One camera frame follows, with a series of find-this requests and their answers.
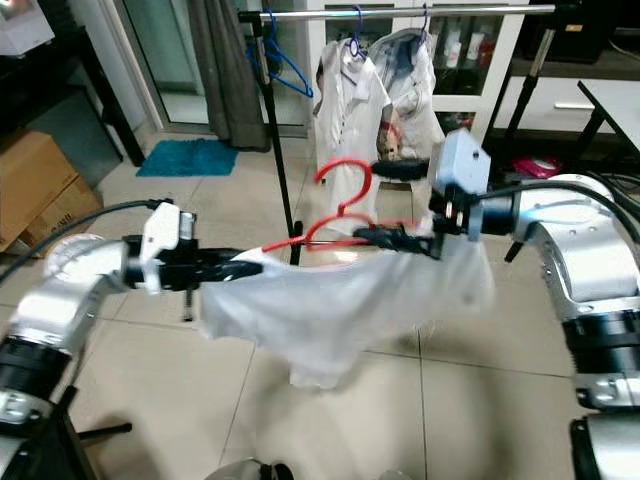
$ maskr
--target black rack pole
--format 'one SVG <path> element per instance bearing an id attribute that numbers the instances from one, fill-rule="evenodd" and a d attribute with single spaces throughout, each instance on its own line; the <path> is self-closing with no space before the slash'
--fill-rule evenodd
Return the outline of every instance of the black rack pole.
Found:
<path id="1" fill-rule="evenodd" d="M 529 103 L 529 100 L 531 100 L 531 95 L 533 95 L 533 91 L 538 85 L 540 71 L 542 70 L 544 61 L 547 58 L 547 54 L 549 53 L 549 48 L 551 47 L 551 42 L 553 41 L 553 36 L 555 35 L 555 33 L 556 31 L 553 28 L 547 28 L 542 35 L 540 45 L 538 46 L 538 51 L 536 52 L 533 63 L 531 64 L 531 70 L 524 79 L 522 90 L 520 91 L 520 96 L 518 97 L 516 109 L 514 110 L 513 116 L 509 121 L 509 126 L 507 127 L 507 132 L 505 134 L 507 145 L 511 144 L 516 130 L 518 129 L 518 125 L 520 125 L 520 120 L 522 120 L 524 111 L 527 108 L 527 104 Z"/>
<path id="2" fill-rule="evenodd" d="M 264 50 L 264 32 L 260 13 L 261 12 L 242 12 L 239 15 L 239 18 L 243 23 L 251 23 L 251 30 L 256 43 L 260 90 L 262 90 L 264 106 L 267 110 L 267 117 L 269 118 L 269 135 L 271 137 L 271 143 L 273 144 L 273 155 L 276 160 L 276 169 L 278 171 L 280 194 L 282 195 L 284 216 L 287 222 L 287 234 L 289 235 L 289 238 L 292 238 L 302 234 L 303 225 L 300 221 L 295 222 L 294 224 L 293 215 L 291 214 L 291 202 L 289 201 L 289 189 L 287 188 L 287 174 L 284 169 L 284 158 L 282 155 L 282 145 L 280 143 L 280 131 L 278 130 L 278 119 L 276 118 L 276 102 Z M 300 262 L 300 248 L 301 245 L 293 245 L 291 247 L 290 263 L 292 265 L 298 265 Z"/>

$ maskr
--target white shirt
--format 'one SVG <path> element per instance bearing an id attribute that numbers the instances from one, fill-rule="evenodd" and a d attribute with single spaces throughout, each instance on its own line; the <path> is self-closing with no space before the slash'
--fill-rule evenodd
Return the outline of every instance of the white shirt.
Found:
<path id="1" fill-rule="evenodd" d="M 346 265 L 296 267 L 253 249 L 236 257 L 263 272 L 204 283 L 202 333 L 240 337 L 283 355 L 296 386 L 333 387 L 358 354 L 447 314 L 493 301 L 484 246 L 448 236 L 441 260 L 383 251 Z"/>
<path id="2" fill-rule="evenodd" d="M 433 109 L 436 77 L 425 42 L 416 40 L 420 29 L 405 29 L 377 40 L 369 49 L 369 57 L 400 116 L 402 128 L 401 158 L 430 158 L 433 147 L 444 140 L 444 134 Z M 426 214 L 430 189 L 427 180 L 412 182 L 414 199 Z"/>
<path id="3" fill-rule="evenodd" d="M 321 103 L 316 106 L 316 154 L 318 165 L 335 157 L 350 156 L 367 163 L 378 159 L 376 140 L 382 109 L 391 103 L 369 58 L 353 57 L 351 39 L 330 42 L 322 50 Z M 354 197 L 362 186 L 362 170 L 343 165 L 327 178 L 327 212 L 335 213 L 340 202 Z M 365 213 L 376 220 L 375 199 L 380 180 L 374 176 L 369 193 L 351 212 Z M 351 235 L 358 224 L 351 221 L 329 225 Z"/>

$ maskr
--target white shirt on hanger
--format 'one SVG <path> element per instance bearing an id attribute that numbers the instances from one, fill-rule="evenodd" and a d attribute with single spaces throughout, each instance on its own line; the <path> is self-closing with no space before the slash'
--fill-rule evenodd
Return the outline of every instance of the white shirt on hanger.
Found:
<path id="1" fill-rule="evenodd" d="M 318 165 L 334 157 L 350 156 L 373 163 L 378 159 L 376 140 L 382 109 L 391 103 L 375 66 L 369 58 L 354 57 L 351 39 L 330 42 L 322 51 L 322 99 L 314 109 Z M 351 165 L 333 169 L 327 176 L 327 215 L 340 202 L 355 196 L 362 185 L 362 170 Z M 349 207 L 376 219 L 375 199 L 380 179 L 374 176 L 369 193 Z M 331 228 L 351 235 L 358 224 L 352 220 L 333 222 Z"/>
<path id="2" fill-rule="evenodd" d="M 430 38 L 422 30 L 409 28 L 377 40 L 369 56 L 387 90 L 402 128 L 401 158 L 430 158 L 433 148 L 444 141 L 444 133 L 433 109 L 436 77 L 431 61 Z M 428 211 L 430 188 L 427 180 L 411 182 L 422 215 Z"/>

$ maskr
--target gray curtain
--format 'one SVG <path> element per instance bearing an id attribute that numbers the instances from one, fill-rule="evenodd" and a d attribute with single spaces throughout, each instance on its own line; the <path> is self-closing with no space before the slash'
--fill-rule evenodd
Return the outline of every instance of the gray curtain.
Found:
<path id="1" fill-rule="evenodd" d="M 268 151 L 271 142 L 233 0 L 189 0 L 189 22 L 211 130 L 232 147 Z"/>

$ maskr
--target clothing rack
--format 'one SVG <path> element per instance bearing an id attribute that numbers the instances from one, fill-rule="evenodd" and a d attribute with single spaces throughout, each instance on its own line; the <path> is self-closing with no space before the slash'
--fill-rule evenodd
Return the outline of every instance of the clothing rack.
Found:
<path id="1" fill-rule="evenodd" d="M 284 160 L 282 156 L 282 144 L 280 143 L 280 132 L 278 130 L 278 121 L 276 118 L 276 106 L 273 94 L 273 85 L 269 77 L 269 69 L 264 49 L 264 30 L 263 22 L 269 22 L 271 15 L 279 22 L 306 22 L 313 20 L 344 20 L 349 18 L 399 18 L 399 17 L 460 17 L 460 16 L 503 16 L 503 15 L 552 15 L 565 13 L 567 10 L 575 9 L 574 5 L 469 5 L 469 6 L 441 6 L 435 5 L 431 7 L 420 8 L 380 8 L 366 9 L 356 11 L 351 10 L 307 10 L 296 12 L 273 12 L 263 13 L 259 11 L 239 12 L 238 19 L 241 23 L 250 23 L 253 38 L 257 46 L 258 66 L 260 89 L 264 97 L 264 104 L 269 118 L 269 133 L 271 142 L 273 143 L 273 153 L 276 160 L 276 168 L 278 171 L 278 181 L 280 183 L 280 193 L 282 195 L 282 204 L 284 207 L 285 219 L 287 222 L 287 232 L 289 237 L 302 235 L 303 224 L 301 221 L 293 220 L 291 214 L 291 204 L 289 202 L 289 190 L 287 188 L 287 178 L 284 168 Z M 520 123 L 520 119 L 524 113 L 524 106 L 528 103 L 535 84 L 537 76 L 542 69 L 542 65 L 546 58 L 549 46 L 553 40 L 553 32 L 555 26 L 551 23 L 547 26 L 545 35 L 543 36 L 536 61 L 534 62 L 531 72 L 525 81 L 520 98 L 518 99 L 518 108 L 510 122 L 511 135 Z M 291 247 L 290 263 L 298 265 L 300 262 L 301 245 Z"/>

